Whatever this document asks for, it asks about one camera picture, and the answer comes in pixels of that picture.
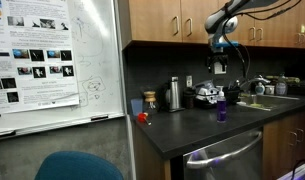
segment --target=cabinet handle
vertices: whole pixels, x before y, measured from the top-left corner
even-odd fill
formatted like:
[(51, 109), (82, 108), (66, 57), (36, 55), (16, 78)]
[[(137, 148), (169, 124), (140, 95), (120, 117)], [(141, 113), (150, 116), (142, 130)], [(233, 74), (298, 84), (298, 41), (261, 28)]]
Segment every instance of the cabinet handle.
[(297, 142), (298, 142), (298, 135), (294, 132), (289, 132), (290, 134), (294, 135), (295, 137), (295, 140), (294, 140), (294, 143), (289, 143), (290, 146), (296, 146), (297, 145)]
[(303, 44), (305, 43), (305, 34), (300, 34), (300, 43)]
[(253, 30), (252, 39), (250, 39), (250, 40), (255, 40), (255, 27), (251, 27), (250, 30)]
[(297, 33), (297, 35), (298, 35), (298, 41), (295, 42), (295, 44), (301, 44), (301, 34)]
[(179, 33), (179, 31), (180, 31), (179, 17), (178, 17), (178, 16), (175, 16), (175, 17), (173, 18), (173, 20), (176, 21), (176, 31), (175, 31), (175, 33), (173, 34), (173, 35), (175, 36), (175, 35), (177, 35), (177, 34)]
[(189, 18), (188, 20), (187, 20), (187, 22), (190, 22), (190, 33), (187, 35), (187, 36), (191, 36), (191, 34), (192, 34), (192, 18)]
[(301, 143), (301, 142), (303, 142), (303, 140), (304, 140), (304, 131), (303, 131), (303, 129), (299, 129), (299, 128), (297, 128), (296, 129), (296, 132), (298, 133), (298, 132), (301, 132), (301, 139), (300, 140), (296, 140), (297, 142), (299, 142), (299, 143)]
[(257, 30), (257, 32), (260, 32), (260, 38), (258, 39), (258, 41), (261, 41), (263, 39), (263, 29), (262, 28), (259, 28)]

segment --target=countertop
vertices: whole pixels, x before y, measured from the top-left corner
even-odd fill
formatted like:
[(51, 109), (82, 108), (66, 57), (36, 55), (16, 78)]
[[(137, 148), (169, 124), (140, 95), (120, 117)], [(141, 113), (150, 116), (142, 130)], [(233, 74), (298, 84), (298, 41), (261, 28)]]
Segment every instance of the countertop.
[(216, 121), (216, 109), (185, 109), (152, 115), (151, 125), (135, 120), (146, 139), (164, 160), (189, 153), (305, 109), (305, 96), (287, 107), (264, 111), (230, 105), (225, 123)]

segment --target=lower cabinet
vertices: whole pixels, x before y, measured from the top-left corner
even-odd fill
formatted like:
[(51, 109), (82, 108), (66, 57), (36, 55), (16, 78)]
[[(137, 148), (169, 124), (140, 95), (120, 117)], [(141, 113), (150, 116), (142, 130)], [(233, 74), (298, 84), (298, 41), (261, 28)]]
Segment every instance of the lower cabinet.
[(171, 180), (170, 160), (163, 160), (133, 122), (133, 144), (138, 180)]
[(263, 132), (264, 180), (283, 176), (305, 159), (305, 111), (266, 124)]

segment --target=cable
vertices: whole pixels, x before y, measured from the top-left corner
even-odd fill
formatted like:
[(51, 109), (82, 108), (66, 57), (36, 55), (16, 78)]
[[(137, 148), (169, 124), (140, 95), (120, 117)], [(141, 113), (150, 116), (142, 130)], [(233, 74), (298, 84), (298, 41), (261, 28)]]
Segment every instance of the cable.
[(249, 53), (248, 48), (246, 46), (244, 46), (243, 44), (240, 44), (240, 45), (245, 49), (245, 51), (247, 53), (247, 56), (248, 56), (248, 67), (247, 67), (246, 72), (245, 72), (246, 76), (248, 76), (248, 73), (249, 73), (249, 70), (250, 70), (250, 64), (251, 64), (250, 53)]
[[(279, 6), (276, 6), (276, 7), (274, 7), (274, 8), (270, 8), (270, 9), (273, 10), (273, 9), (278, 8), (278, 7), (281, 7), (281, 6), (283, 6), (284, 4), (288, 3), (289, 1), (283, 3), (283, 4), (279, 5)], [(302, 1), (302, 0), (298, 0), (298, 2), (296, 2), (294, 5), (292, 5), (292, 6), (288, 7), (288, 8), (286, 8), (286, 9), (281, 9), (280, 11), (278, 11), (278, 12), (276, 12), (276, 13), (274, 13), (274, 14), (268, 16), (268, 17), (265, 17), (265, 18), (257, 18), (257, 17), (255, 17), (255, 16), (253, 16), (253, 15), (250, 15), (250, 14), (266, 12), (266, 11), (268, 11), (268, 10), (253, 11), (253, 12), (246, 12), (246, 13), (237, 13), (237, 14), (235, 14), (234, 16), (237, 16), (237, 15), (246, 15), (246, 16), (249, 16), (249, 17), (255, 19), (255, 20), (264, 21), (264, 20), (268, 20), (268, 19), (277, 17), (277, 16), (279, 16), (279, 15), (281, 15), (281, 14), (283, 14), (283, 13), (289, 11), (290, 9), (294, 8), (295, 6), (297, 6), (301, 1)]]
[(294, 165), (293, 170), (292, 170), (291, 180), (294, 180), (295, 169), (296, 169), (301, 163), (305, 163), (305, 159), (299, 160), (299, 161)]
[(231, 47), (233, 47), (233, 48), (236, 50), (236, 52), (238, 53), (238, 56), (239, 56), (239, 58), (241, 59), (241, 62), (242, 62), (243, 77), (246, 79), (247, 73), (246, 73), (246, 70), (245, 70), (245, 62), (244, 62), (242, 53), (239, 51), (239, 49), (238, 49), (237, 47), (235, 47), (235, 46), (231, 43), (231, 41), (228, 39), (228, 37), (227, 37), (226, 34), (225, 34), (225, 27), (226, 27), (226, 24), (227, 24), (227, 22), (228, 22), (231, 18), (229, 18), (229, 19), (228, 19), (227, 21), (225, 21), (225, 23), (223, 24), (222, 35), (223, 35), (224, 40), (225, 40)]

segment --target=purple bottle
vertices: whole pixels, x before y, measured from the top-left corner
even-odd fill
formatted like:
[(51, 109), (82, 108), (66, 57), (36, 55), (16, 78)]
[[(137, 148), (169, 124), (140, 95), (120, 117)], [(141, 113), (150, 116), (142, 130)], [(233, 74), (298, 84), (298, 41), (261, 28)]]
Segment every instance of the purple bottle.
[(226, 120), (226, 99), (222, 91), (223, 86), (217, 86), (217, 88), (220, 90), (216, 103), (217, 121), (222, 123)]

